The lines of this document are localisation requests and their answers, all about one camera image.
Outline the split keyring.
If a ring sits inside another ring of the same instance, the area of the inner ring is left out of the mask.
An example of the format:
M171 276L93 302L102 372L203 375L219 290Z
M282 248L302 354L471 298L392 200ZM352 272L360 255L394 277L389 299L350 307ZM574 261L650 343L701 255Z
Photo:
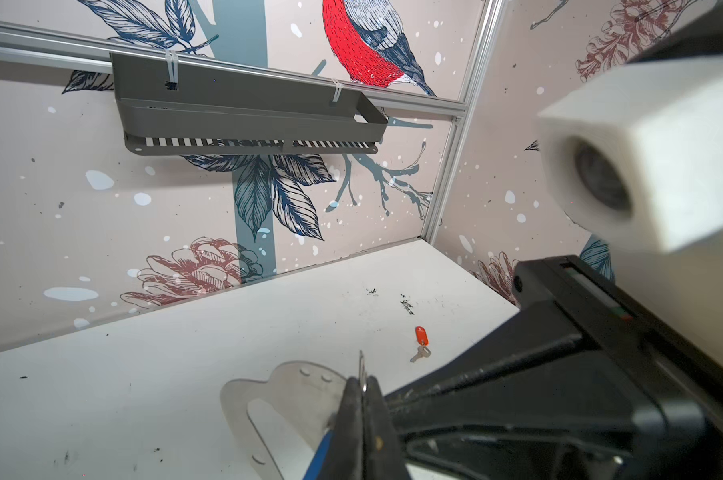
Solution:
M363 354L363 351L360 351L359 358L359 382L361 392L367 392L367 369L365 369L365 354Z

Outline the blue capped key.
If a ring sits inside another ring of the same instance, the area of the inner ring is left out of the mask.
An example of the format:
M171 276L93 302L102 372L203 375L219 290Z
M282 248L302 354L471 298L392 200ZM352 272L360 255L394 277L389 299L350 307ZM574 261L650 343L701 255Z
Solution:
M303 477L303 480L317 480L321 470L323 468L323 465L325 463L325 459L327 457L329 447L332 443L333 439L333 431L328 430L323 437L321 443L319 444L319 447L317 448L315 455Z

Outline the black slotted wall basket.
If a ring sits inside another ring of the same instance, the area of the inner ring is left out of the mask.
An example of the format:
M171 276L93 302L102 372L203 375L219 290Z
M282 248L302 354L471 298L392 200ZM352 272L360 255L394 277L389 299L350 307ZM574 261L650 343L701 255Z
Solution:
M141 156L375 153L389 118L362 92L115 54L127 150Z

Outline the red capped key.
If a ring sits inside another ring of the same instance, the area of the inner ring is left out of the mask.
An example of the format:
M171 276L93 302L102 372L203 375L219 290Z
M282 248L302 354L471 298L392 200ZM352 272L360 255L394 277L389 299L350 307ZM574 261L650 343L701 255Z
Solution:
M411 363L415 363L423 358L429 358L431 356L431 350L429 350L429 337L427 337L427 330L423 326L417 326L415 328L415 340L417 340L417 352L411 358Z

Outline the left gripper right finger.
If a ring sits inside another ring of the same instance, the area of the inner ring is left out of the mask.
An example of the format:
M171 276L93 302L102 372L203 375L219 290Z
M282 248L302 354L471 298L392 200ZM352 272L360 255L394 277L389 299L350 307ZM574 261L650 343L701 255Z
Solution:
M363 394L363 478L411 479L399 436L375 376L367 378Z

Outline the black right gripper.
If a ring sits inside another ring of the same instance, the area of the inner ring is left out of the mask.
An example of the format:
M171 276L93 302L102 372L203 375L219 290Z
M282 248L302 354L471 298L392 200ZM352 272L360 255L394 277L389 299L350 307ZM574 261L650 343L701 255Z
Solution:
M455 479L723 479L711 356L573 256L521 262L513 291L524 310L389 394L407 461Z

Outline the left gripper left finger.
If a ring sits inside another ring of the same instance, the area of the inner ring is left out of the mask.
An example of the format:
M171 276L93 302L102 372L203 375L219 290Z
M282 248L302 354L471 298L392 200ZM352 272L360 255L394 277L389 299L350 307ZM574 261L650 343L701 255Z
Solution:
M358 378L347 381L319 480L363 479L363 390Z

